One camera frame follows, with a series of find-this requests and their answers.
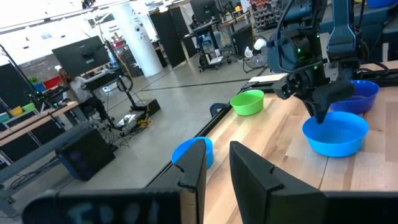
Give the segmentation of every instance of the white pillar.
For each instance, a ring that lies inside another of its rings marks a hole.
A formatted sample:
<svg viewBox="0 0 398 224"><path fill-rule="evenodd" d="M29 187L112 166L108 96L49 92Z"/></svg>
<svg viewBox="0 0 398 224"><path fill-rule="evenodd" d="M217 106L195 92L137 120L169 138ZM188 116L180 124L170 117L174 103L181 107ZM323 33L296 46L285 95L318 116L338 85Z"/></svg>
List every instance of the white pillar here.
<svg viewBox="0 0 398 224"><path fill-rule="evenodd" d="M162 64L157 57L142 22L129 2L113 6L112 15L119 24L134 58L146 77L162 71Z"/></svg>

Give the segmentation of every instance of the wooden table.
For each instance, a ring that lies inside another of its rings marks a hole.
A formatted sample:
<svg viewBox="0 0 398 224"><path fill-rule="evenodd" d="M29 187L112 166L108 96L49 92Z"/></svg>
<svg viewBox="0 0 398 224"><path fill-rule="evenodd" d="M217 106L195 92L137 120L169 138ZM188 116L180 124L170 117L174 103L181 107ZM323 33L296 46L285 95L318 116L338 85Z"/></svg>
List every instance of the wooden table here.
<svg viewBox="0 0 398 224"><path fill-rule="evenodd" d="M60 116L61 114L75 108L79 104L76 101L68 102L67 105L59 110L48 109L38 114L37 116L33 116L31 118L26 119L25 121L7 129L5 131L0 132L0 146L3 146L16 138L22 136L25 133L39 127L40 125L50 121L53 117Z"/></svg>
<svg viewBox="0 0 398 224"><path fill-rule="evenodd" d="M398 61L386 65L398 68ZM302 125L309 115L294 97L266 94L264 109L253 116L229 111L207 135L215 158L207 171L205 223L242 223L229 171L230 141L241 142L320 190L398 190L398 87L381 88L373 108L362 116L369 123L363 148L349 157L331 158L308 145Z"/></svg>

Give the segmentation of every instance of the blue bowl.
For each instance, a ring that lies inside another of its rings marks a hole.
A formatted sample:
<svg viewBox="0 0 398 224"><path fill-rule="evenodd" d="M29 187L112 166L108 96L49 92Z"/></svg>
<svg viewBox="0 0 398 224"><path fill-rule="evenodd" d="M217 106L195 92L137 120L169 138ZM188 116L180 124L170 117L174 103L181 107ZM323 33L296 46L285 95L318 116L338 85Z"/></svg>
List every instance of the blue bowl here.
<svg viewBox="0 0 398 224"><path fill-rule="evenodd" d="M195 143L196 140L198 139L203 139L205 140L205 144L206 144L206 168L209 169L211 167L211 165L213 164L213 160L214 160L214 154L213 154L213 142L206 137L195 137L195 138L191 138L187 141L185 141L184 143L182 143L181 145L179 145L179 147L177 147L173 154L172 154L172 163L176 163L178 161L178 159L189 149L189 147L191 147L193 145L193 143Z"/></svg>
<svg viewBox="0 0 398 224"><path fill-rule="evenodd" d="M346 112L329 112L322 124L311 117L303 125L303 133L311 148L330 157L344 157L358 152L368 131L368 122Z"/></svg>
<svg viewBox="0 0 398 224"><path fill-rule="evenodd" d="M360 114L372 108L379 92L379 86L374 82L365 80L351 80L351 82L354 83L355 95L337 103L332 103L330 109Z"/></svg>

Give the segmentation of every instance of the concrete floor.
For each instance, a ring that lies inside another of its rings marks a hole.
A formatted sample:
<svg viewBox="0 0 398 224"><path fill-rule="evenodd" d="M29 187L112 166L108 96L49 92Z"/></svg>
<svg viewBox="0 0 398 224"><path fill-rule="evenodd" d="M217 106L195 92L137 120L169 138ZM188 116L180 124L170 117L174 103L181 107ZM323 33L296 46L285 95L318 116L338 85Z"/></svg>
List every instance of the concrete floor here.
<svg viewBox="0 0 398 224"><path fill-rule="evenodd" d="M194 57L173 70L165 68L153 77L134 78L133 90L137 95L143 100L157 99L162 108L152 116L153 125L132 137L129 147L119 148L115 152L116 159L91 180L74 180L64 166L58 165L15 194L14 207L22 210L30 199L48 189L144 187L169 162L172 151L196 135L210 120L211 104L228 102L247 80L260 72L255 70L246 74L241 68L242 64L234 62L222 65L218 71L206 70L200 73L197 64L198 58ZM128 112L130 102L125 93L115 89L105 98L108 113L116 120ZM52 156L43 158L25 172L34 170ZM0 218L0 223L12 223L12 220Z"/></svg>

